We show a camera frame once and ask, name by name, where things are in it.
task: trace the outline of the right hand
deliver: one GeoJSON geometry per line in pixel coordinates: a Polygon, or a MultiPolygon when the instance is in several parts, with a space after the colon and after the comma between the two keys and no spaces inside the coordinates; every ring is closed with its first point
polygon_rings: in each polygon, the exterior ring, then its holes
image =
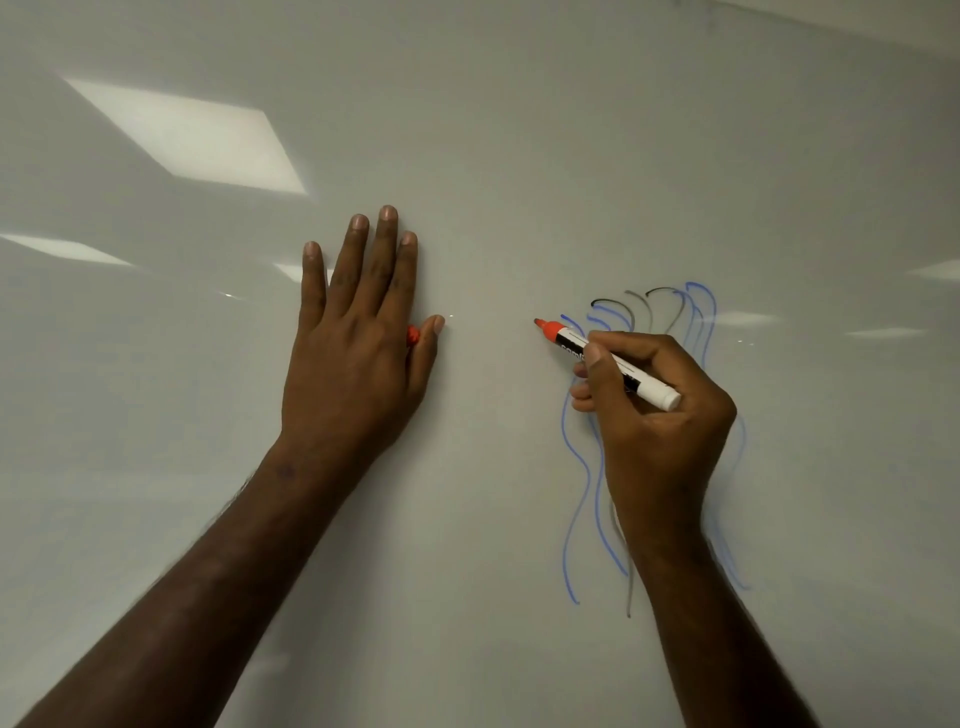
{"type": "Polygon", "coordinates": [[[591,331],[584,362],[587,381],[570,388],[573,408],[596,412],[607,458],[607,484],[624,536],[650,549],[701,539],[707,484],[736,406],[672,336],[591,331]],[[673,412],[661,412],[623,387],[611,352],[679,391],[673,412]]]}

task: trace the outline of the left hand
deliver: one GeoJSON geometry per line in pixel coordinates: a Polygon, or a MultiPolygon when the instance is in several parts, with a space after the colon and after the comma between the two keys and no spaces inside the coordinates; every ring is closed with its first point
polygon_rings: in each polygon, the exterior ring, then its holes
{"type": "Polygon", "coordinates": [[[310,465],[359,475],[409,422],[426,391],[443,316],[420,326],[407,350],[417,286],[417,236],[396,244],[397,213],[350,220],[329,289],[317,243],[303,248],[300,320],[283,388],[280,443],[310,465]]]}

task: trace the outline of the finger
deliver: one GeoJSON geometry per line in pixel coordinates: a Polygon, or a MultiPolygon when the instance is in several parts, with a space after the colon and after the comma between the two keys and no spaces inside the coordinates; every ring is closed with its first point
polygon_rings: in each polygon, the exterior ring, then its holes
{"type": "Polygon", "coordinates": [[[420,327],[420,340],[410,350],[409,375],[407,377],[407,397],[416,408],[426,393],[426,385],[433,371],[433,362],[437,358],[437,340],[446,323],[443,316],[431,316],[420,327]]]}
{"type": "Polygon", "coordinates": [[[582,381],[570,387],[570,396],[575,400],[587,400],[590,396],[589,382],[582,381]]]}
{"type": "Polygon", "coordinates": [[[606,437],[622,431],[636,412],[623,389],[623,375],[610,352],[595,342],[584,347],[590,396],[596,407],[600,431],[606,437]]]}
{"type": "Polygon", "coordinates": [[[650,374],[675,387],[683,395],[701,392],[705,384],[712,386],[704,370],[673,336],[591,331],[588,338],[635,364],[646,365],[644,368],[650,374]]]}
{"type": "Polygon", "coordinates": [[[326,291],[326,313],[343,316],[353,303],[353,295],[363,268],[363,249],[367,245],[370,221],[366,215],[354,215],[344,236],[344,247],[337,256],[337,265],[326,291]]]}
{"type": "Polygon", "coordinates": [[[380,219],[376,221],[373,246],[367,255],[367,267],[360,277],[352,308],[360,313],[375,316],[383,303],[391,279],[394,277],[396,258],[396,208],[384,205],[380,219]]]}
{"type": "Polygon", "coordinates": [[[570,400],[570,406],[577,410],[577,412],[596,412],[596,403],[593,399],[570,400]]]}
{"type": "Polygon", "coordinates": [[[405,330],[414,306],[414,291],[417,288],[417,234],[407,231],[400,238],[396,251],[394,277],[390,289],[380,306],[380,318],[391,328],[405,330]]]}
{"type": "Polygon", "coordinates": [[[326,280],[324,253],[312,240],[303,246],[303,278],[300,279],[300,316],[295,345],[306,337],[324,316],[326,280]]]}

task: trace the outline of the person's arm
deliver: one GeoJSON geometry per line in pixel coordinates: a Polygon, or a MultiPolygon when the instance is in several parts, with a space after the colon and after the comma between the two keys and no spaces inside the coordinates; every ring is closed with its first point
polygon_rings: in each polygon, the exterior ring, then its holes
{"type": "Polygon", "coordinates": [[[407,352],[417,238],[396,210],[350,222],[329,291],[303,249],[300,319],[281,433],[246,487],[19,723],[212,726],[337,509],[420,404],[443,318],[407,352]]]}
{"type": "Polygon", "coordinates": [[[700,527],[704,493],[736,408],[670,336],[594,331],[573,407],[596,412],[607,482],[653,606],[684,720],[701,726],[816,726],[717,567],[700,527]],[[683,394],[660,412],[623,389],[610,352],[683,394]]]}

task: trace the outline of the whiteboard marker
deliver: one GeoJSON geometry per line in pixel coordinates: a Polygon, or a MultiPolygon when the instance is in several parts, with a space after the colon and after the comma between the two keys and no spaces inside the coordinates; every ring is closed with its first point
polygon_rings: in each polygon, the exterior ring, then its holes
{"type": "MultiPolygon", "coordinates": [[[[584,347],[587,339],[561,324],[559,321],[544,321],[534,319],[534,323],[543,331],[548,341],[552,341],[561,349],[584,358],[584,347]]],[[[664,412],[672,412],[680,404],[681,394],[669,384],[664,384],[655,376],[650,376],[629,361],[624,361],[616,354],[613,355],[617,369],[623,375],[623,386],[628,392],[633,392],[642,400],[646,400],[659,407],[664,412]]]]}

